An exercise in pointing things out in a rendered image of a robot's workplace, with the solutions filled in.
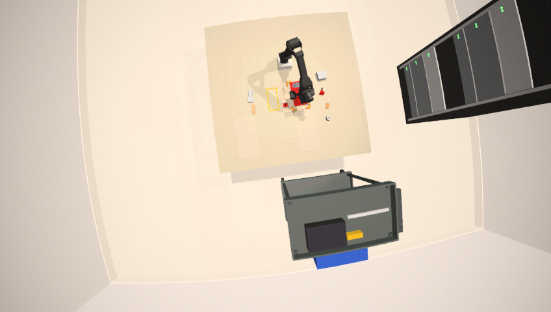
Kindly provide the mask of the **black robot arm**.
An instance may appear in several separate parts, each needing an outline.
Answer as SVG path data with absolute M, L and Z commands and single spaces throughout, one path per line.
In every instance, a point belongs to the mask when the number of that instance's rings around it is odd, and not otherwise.
M 292 38 L 286 42 L 286 50 L 282 51 L 279 54 L 279 58 L 281 63 L 288 64 L 288 59 L 291 59 L 294 55 L 294 58 L 296 59 L 298 69 L 300 71 L 300 92 L 303 95 L 299 95 L 298 98 L 300 100 L 300 103 L 310 103 L 314 100 L 314 97 L 311 94 L 311 91 L 313 90 L 313 82 L 307 75 L 307 69 L 305 66 L 305 59 L 304 54 L 302 51 L 302 43 L 298 37 Z M 295 48 L 301 48 L 301 51 L 294 52 L 293 50 Z M 310 87 L 310 88 L 309 88 Z

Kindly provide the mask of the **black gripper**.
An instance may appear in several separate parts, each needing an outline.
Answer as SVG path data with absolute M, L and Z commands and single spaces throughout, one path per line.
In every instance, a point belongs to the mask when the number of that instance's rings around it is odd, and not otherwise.
M 290 99 L 291 99 L 291 100 L 297 99 L 297 96 L 299 96 L 299 95 L 303 95 L 303 94 L 300 92 L 300 89 L 298 89 L 298 93 L 296 93 L 296 91 L 294 91 L 294 90 L 291 90 L 291 91 L 289 92 L 289 94 L 290 94 Z M 313 88 L 313 90 L 311 91 L 311 94 L 312 94 L 312 96 L 314 95 L 314 88 Z

